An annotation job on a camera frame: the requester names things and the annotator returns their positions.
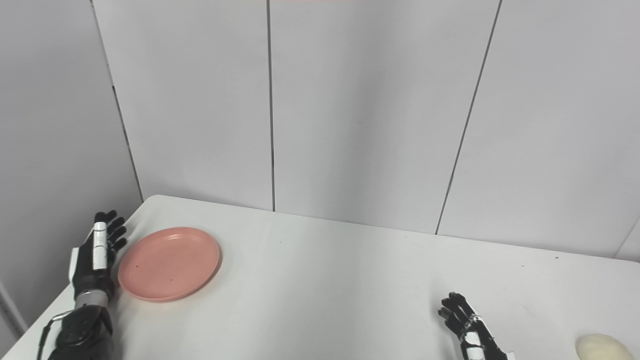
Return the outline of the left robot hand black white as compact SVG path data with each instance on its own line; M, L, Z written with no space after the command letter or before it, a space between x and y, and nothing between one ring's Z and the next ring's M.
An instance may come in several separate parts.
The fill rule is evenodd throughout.
M103 294L107 300L114 295L115 260L128 244L125 222L116 210L97 212L87 239L71 251L70 284L75 301L85 294Z

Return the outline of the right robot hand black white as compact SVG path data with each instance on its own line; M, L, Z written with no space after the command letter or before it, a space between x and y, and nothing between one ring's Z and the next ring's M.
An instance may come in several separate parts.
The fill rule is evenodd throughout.
M483 318L459 292L450 292L441 300L438 315L457 337L464 360L515 360L513 352L498 346Z

